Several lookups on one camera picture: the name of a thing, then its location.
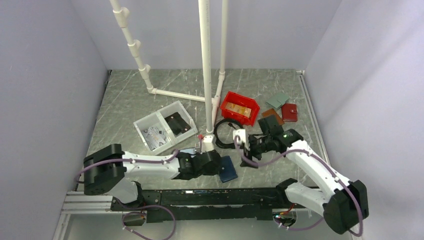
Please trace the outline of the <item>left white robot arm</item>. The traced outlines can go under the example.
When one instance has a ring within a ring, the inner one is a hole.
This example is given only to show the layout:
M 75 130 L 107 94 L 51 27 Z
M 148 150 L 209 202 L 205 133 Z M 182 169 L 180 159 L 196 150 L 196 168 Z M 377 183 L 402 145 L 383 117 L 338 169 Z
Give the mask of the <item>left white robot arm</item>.
M 175 149 L 170 155 L 157 156 L 130 153 L 114 143 L 86 156 L 74 179 L 84 185 L 87 196 L 107 194 L 137 210 L 143 205 L 144 196 L 135 177 L 189 181 L 218 175 L 221 169 L 222 157 L 213 147 L 201 152 L 194 148 Z

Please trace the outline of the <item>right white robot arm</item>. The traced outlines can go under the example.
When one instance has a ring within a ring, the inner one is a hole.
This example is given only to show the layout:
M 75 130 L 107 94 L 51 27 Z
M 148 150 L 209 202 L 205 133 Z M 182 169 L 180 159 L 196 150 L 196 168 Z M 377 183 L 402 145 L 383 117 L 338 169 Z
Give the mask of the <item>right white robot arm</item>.
M 365 184 L 351 181 L 332 168 L 300 133 L 283 129 L 275 116 L 261 118 L 258 123 L 261 134 L 248 134 L 244 128 L 233 131 L 233 143 L 243 165 L 260 168 L 285 157 L 317 185 L 310 188 L 296 179 L 286 179 L 276 186 L 276 203 L 282 208 L 301 205 L 320 215 L 335 233 L 361 237 L 369 216 Z

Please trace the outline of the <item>blue card holder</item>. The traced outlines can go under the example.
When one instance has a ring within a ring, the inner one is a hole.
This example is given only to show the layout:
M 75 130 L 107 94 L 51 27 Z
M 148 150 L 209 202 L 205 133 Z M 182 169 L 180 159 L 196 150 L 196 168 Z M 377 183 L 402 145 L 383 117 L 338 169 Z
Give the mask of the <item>blue card holder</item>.
M 235 180 L 238 178 L 236 169 L 232 162 L 232 159 L 229 155 L 223 156 L 221 158 L 221 169 L 219 171 L 219 179 L 222 183 L 227 183 L 229 181 Z

